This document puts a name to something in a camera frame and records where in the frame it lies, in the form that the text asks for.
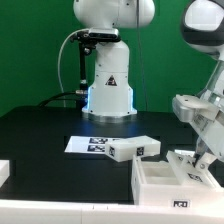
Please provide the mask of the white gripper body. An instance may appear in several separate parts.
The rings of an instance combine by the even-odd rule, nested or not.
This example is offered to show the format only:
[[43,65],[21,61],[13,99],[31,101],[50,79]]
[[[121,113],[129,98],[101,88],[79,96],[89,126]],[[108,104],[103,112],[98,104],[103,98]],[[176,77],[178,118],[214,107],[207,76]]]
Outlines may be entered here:
[[212,154],[224,162],[224,96],[204,94],[203,101],[206,108],[196,110],[191,125]]

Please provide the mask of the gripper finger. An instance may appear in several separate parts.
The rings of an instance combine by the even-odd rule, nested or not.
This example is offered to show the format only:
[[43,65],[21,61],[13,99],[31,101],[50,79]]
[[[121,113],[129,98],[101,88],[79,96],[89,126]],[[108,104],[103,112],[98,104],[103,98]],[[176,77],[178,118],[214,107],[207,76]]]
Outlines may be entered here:
[[209,166],[216,160],[216,157],[208,152],[197,154],[195,160],[195,167],[198,170],[207,170]]

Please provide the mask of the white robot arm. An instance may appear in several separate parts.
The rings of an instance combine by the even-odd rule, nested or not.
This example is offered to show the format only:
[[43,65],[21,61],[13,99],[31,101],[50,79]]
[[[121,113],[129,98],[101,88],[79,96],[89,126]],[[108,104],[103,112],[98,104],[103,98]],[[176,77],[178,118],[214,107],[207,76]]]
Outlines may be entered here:
[[[87,90],[83,115],[112,123],[132,118],[137,111],[128,84],[129,48],[119,30],[148,25],[155,13],[153,0],[74,0],[73,9],[86,26],[76,39],[86,55],[97,52],[95,79]],[[180,29],[184,41],[216,59],[217,66],[198,95],[173,98],[173,111],[198,134],[194,163],[224,162],[224,0],[192,0]]]

